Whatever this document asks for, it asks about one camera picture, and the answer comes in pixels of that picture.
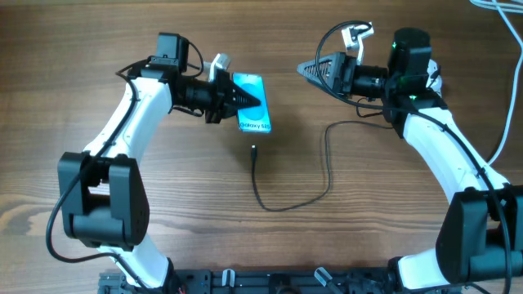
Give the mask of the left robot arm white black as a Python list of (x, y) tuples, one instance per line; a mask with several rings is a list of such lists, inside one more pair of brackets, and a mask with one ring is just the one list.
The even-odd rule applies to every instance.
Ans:
[(65, 234), (109, 257), (123, 271), (118, 289), (130, 293), (181, 293), (185, 287), (172, 261), (147, 234), (150, 206), (139, 171), (159, 123), (172, 111), (207, 123), (236, 117), (242, 131), (270, 130), (262, 78), (229, 73), (218, 60), (199, 65), (207, 80), (189, 75), (194, 44), (161, 33), (157, 51), (119, 71), (126, 83), (118, 108), (99, 135), (58, 163), (60, 197), (51, 212)]

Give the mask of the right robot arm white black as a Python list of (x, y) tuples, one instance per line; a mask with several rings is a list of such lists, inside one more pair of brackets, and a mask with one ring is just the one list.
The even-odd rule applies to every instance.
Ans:
[(413, 292), (522, 274), (522, 188), (497, 173), (457, 128), (430, 69), (429, 35), (395, 32), (386, 67), (362, 62), (371, 24), (341, 23), (345, 51), (317, 53), (297, 71), (309, 83), (349, 105), (380, 100), (380, 114), (429, 166), (449, 208), (429, 250), (391, 261), (396, 289)]

